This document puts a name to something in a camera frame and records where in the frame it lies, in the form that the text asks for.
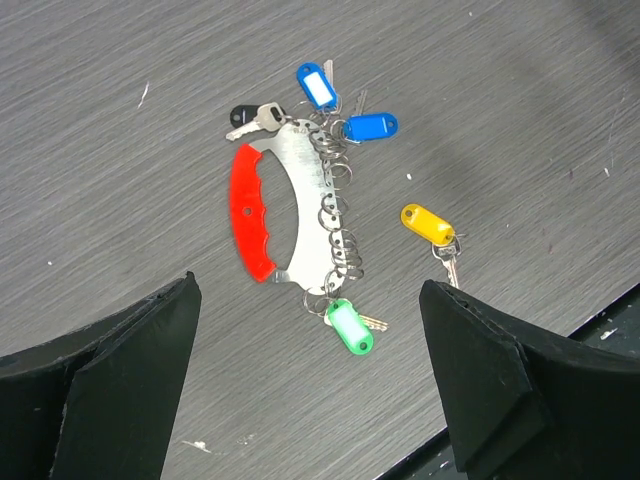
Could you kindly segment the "silver key black tag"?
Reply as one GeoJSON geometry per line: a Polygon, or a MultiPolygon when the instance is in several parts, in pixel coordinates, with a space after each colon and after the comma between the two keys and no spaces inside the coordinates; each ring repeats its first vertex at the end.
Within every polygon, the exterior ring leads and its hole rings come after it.
{"type": "Polygon", "coordinates": [[[255,115],[225,135],[225,139],[235,141],[242,136],[260,130],[275,132],[286,123],[286,114],[277,102],[260,105],[255,115]]]}

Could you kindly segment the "blue key tag upper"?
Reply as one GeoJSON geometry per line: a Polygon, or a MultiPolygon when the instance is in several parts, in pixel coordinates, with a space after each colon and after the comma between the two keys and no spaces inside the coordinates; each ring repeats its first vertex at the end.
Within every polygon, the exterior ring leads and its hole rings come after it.
{"type": "Polygon", "coordinates": [[[321,66],[312,62],[304,63],[298,68],[296,78],[316,109],[337,107],[338,95],[321,66]]]}

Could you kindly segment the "green key tag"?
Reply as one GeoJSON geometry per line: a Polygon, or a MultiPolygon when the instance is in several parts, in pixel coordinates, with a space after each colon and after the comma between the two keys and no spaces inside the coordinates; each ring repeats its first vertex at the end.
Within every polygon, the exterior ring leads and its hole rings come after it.
{"type": "Polygon", "coordinates": [[[332,301],[325,319],[354,355],[367,355],[374,346],[374,337],[352,303],[344,298],[332,301]]]}

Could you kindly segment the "blue key tag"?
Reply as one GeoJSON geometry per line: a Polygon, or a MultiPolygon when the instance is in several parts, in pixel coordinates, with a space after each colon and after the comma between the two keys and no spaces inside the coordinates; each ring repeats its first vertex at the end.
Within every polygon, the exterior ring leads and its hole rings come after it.
{"type": "Polygon", "coordinates": [[[316,109],[337,107],[338,95],[321,66],[312,62],[304,63],[298,68],[296,78],[316,109]]]}
{"type": "Polygon", "coordinates": [[[343,133],[348,140],[361,143],[390,138],[398,128],[398,120],[393,114],[378,112],[349,117],[344,123],[343,133]]]}

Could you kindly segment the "yellow key tag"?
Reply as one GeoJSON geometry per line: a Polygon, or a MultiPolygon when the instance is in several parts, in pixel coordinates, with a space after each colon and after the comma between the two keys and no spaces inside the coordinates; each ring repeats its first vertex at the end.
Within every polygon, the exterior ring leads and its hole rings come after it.
{"type": "Polygon", "coordinates": [[[449,222],[415,203],[402,209],[401,222],[411,232],[435,246],[449,245],[455,238],[455,230],[449,222]]]}

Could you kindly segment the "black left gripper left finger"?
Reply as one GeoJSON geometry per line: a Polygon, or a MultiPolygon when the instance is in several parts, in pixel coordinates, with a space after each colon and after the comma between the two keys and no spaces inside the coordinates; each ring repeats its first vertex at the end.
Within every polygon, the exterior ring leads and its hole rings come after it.
{"type": "Polygon", "coordinates": [[[1,359],[4,479],[158,479],[202,294],[193,273],[1,359]]]}

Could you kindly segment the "blue key tag right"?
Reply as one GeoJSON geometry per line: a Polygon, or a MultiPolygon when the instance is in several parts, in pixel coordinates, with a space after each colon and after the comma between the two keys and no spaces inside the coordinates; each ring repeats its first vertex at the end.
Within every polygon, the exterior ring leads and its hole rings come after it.
{"type": "Polygon", "coordinates": [[[390,138],[398,128],[398,120],[393,114],[378,112],[349,117],[344,123],[343,133],[348,140],[361,143],[390,138]]]}

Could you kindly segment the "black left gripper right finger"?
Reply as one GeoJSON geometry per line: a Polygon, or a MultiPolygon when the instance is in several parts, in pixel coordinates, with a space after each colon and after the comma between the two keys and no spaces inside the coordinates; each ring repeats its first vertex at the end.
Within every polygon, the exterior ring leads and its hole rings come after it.
{"type": "Polygon", "coordinates": [[[456,467],[471,479],[635,479],[639,361],[442,282],[419,295],[456,467]]]}

